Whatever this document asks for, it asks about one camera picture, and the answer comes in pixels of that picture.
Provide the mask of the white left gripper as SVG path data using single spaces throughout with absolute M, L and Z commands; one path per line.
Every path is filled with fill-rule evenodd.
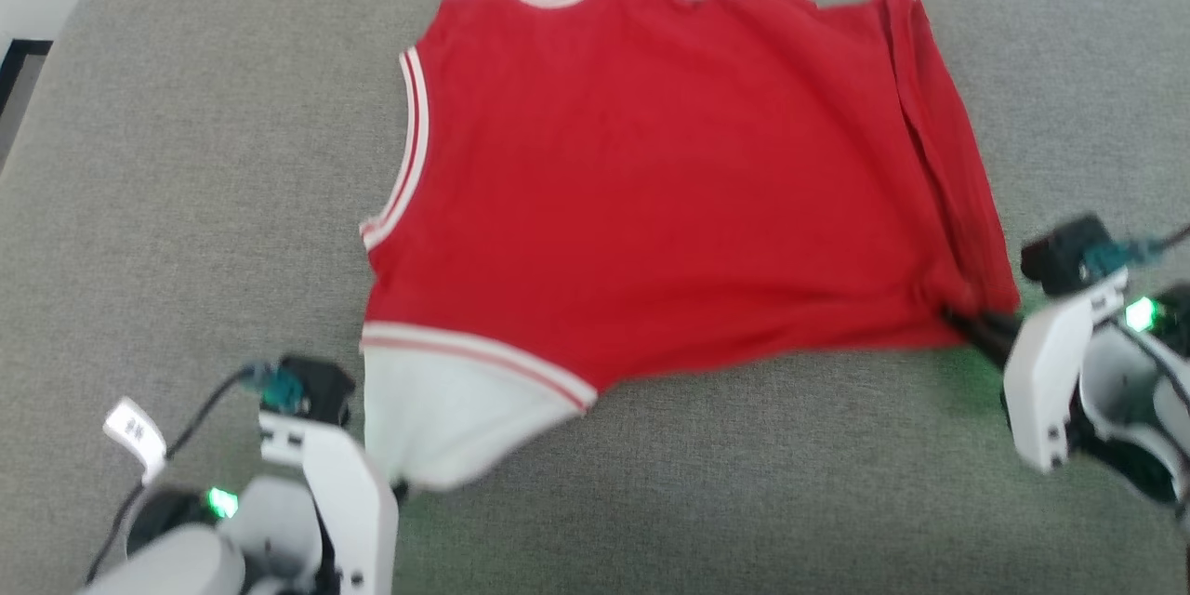
M 315 507 L 314 594 L 390 594 L 399 507 L 390 482 L 337 424 L 262 412 L 262 456 L 301 469 Z

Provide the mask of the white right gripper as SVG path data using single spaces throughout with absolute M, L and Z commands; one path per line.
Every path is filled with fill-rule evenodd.
M 976 315 L 944 307 L 942 317 L 998 372 L 1019 457 L 1038 472 L 1067 462 L 1065 424 L 1097 325 L 1125 307 L 1130 274 L 1110 276 L 1033 312 L 1020 328 L 1012 312 Z

